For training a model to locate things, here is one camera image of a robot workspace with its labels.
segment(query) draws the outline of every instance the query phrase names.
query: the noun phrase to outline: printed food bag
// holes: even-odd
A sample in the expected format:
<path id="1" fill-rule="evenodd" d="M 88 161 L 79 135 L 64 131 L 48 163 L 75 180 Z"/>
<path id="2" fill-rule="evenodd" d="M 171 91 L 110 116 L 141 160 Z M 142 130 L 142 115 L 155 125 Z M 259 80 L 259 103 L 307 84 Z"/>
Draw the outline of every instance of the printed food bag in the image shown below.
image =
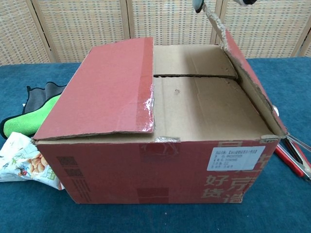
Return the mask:
<path id="1" fill-rule="evenodd" d="M 64 189 L 31 139 L 13 132 L 0 150 L 0 182 L 34 180 Z"/>

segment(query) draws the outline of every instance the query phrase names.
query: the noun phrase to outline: open box flap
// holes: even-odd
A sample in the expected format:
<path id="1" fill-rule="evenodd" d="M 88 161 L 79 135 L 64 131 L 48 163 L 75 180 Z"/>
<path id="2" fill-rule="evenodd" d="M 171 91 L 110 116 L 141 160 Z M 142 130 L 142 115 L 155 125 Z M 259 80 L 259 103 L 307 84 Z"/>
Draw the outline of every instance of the open box flap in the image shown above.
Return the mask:
<path id="1" fill-rule="evenodd" d="M 93 47 L 34 140 L 153 128 L 153 39 L 147 37 Z"/>
<path id="2" fill-rule="evenodd" d="M 204 12 L 217 35 L 223 42 L 223 50 L 239 75 L 238 82 L 240 83 L 240 86 L 244 89 L 253 104 L 259 109 L 262 117 L 268 123 L 271 130 L 275 134 L 284 137 L 287 134 L 286 127 L 277 116 L 259 79 L 235 43 L 230 32 L 225 28 L 218 16 L 215 13 L 212 13 L 205 5 Z"/>

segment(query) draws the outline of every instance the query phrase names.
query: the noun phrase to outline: cardboard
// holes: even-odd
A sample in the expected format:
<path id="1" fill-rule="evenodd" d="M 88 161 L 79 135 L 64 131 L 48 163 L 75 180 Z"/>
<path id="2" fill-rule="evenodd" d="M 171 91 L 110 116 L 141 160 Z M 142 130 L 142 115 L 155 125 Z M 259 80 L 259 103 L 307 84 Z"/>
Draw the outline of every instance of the cardboard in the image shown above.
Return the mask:
<path id="1" fill-rule="evenodd" d="M 229 33 L 208 17 L 223 49 L 153 49 L 139 38 L 96 47 L 83 61 L 34 136 L 76 203 L 242 201 L 287 132 Z M 118 48 L 126 58 L 109 60 Z"/>

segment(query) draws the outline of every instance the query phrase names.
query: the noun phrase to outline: white label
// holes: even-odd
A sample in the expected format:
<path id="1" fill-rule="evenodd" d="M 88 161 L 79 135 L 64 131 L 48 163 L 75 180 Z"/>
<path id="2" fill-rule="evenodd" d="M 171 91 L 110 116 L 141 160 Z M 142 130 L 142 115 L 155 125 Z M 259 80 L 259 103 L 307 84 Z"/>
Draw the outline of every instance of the white label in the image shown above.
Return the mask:
<path id="1" fill-rule="evenodd" d="M 207 171 L 253 170 L 265 146 L 214 147 Z"/>

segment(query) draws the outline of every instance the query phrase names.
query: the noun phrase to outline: barcode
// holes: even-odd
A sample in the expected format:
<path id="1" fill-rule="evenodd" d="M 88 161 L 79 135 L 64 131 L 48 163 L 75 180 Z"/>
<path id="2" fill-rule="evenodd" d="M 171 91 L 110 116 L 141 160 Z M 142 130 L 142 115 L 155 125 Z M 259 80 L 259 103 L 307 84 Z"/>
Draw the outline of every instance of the barcode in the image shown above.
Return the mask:
<path id="1" fill-rule="evenodd" d="M 74 157 L 72 156 L 62 156 L 62 157 L 56 157 L 59 161 L 59 163 L 62 166 L 76 166 L 78 165 L 75 161 Z"/>
<path id="2" fill-rule="evenodd" d="M 65 169 L 65 172 L 69 177 L 83 177 L 81 170 L 78 168 Z"/>

